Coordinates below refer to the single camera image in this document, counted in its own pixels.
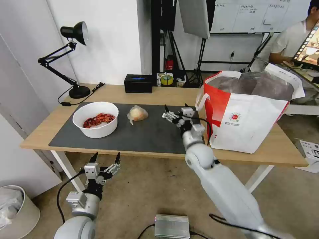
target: gray desk mat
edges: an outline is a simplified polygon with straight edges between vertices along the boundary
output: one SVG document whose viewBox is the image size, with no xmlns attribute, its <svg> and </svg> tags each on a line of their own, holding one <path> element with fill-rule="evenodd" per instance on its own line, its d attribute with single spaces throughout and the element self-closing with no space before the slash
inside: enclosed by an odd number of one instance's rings
<svg viewBox="0 0 319 239">
<path fill-rule="evenodd" d="M 86 104 L 88 102 L 81 103 L 76 110 Z M 72 114 L 49 146 L 185 154 L 180 130 L 176 125 L 161 117 L 164 113 L 164 106 L 139 105 L 148 112 L 149 116 L 131 125 L 126 115 L 134 104 L 115 105 L 119 109 L 119 116 L 117 128 L 112 134 L 97 139 L 86 137 L 73 124 Z M 181 106 L 168 106 L 168 108 L 177 113 Z"/>
</svg>

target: lamp shade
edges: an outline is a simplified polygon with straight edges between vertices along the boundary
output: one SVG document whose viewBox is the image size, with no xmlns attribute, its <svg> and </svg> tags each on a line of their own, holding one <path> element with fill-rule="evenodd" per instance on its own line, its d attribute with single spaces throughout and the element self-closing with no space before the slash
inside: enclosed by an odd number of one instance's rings
<svg viewBox="0 0 319 239">
<path fill-rule="evenodd" d="M 89 40 L 85 22 L 79 22 L 74 27 L 61 27 L 60 32 L 65 38 L 76 39 L 83 45 Z"/>
</svg>

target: shopping bag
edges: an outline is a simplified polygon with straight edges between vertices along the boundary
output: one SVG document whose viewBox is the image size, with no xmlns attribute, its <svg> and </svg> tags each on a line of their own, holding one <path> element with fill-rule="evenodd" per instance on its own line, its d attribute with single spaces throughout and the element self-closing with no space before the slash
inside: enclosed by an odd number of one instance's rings
<svg viewBox="0 0 319 239">
<path fill-rule="evenodd" d="M 289 101 L 304 96 L 297 76 L 269 64 L 263 72 L 221 71 L 207 78 L 196 110 L 205 105 L 212 148 L 254 153 Z"/>
</svg>

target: logo on bag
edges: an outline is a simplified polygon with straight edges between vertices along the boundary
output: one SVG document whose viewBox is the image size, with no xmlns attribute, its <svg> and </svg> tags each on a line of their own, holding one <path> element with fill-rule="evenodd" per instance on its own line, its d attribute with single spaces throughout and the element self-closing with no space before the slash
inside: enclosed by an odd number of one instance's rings
<svg viewBox="0 0 319 239">
<path fill-rule="evenodd" d="M 240 120 L 240 113 L 234 112 L 230 115 L 229 120 L 232 122 L 238 122 Z"/>
</svg>

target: red and white bag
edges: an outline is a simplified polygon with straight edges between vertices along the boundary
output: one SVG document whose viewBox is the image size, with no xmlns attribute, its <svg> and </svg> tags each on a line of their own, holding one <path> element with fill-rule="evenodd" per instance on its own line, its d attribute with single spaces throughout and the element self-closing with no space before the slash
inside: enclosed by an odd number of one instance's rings
<svg viewBox="0 0 319 239">
<path fill-rule="evenodd" d="M 281 84 L 283 82 L 286 87 L 290 87 L 289 97 L 291 99 L 305 96 L 301 80 L 294 74 L 272 64 L 266 67 L 265 72 L 277 79 L 277 81 L 271 80 L 272 83 L 275 82 L 276 84 L 280 81 Z M 222 76 L 235 77 L 234 82 L 238 82 L 241 73 L 221 71 L 207 78 L 202 86 L 204 92 L 201 89 L 196 98 L 196 110 L 200 111 L 205 104 L 206 117 L 212 126 L 210 145 L 216 149 L 254 153 L 270 132 L 274 123 L 281 117 L 291 99 L 280 100 L 260 96 L 264 95 L 265 91 L 276 91 L 280 86 L 264 89 L 264 91 L 263 88 L 266 87 L 261 87 L 259 91 L 263 91 L 263 93 L 259 95 L 225 92 L 221 90 L 223 88 L 223 81 L 221 80 L 224 78 L 219 77 Z M 219 78 L 218 81 L 221 81 L 221 84 L 218 82 L 221 85 L 220 89 L 211 86 L 214 80 L 217 82 L 217 78 Z"/>
</svg>

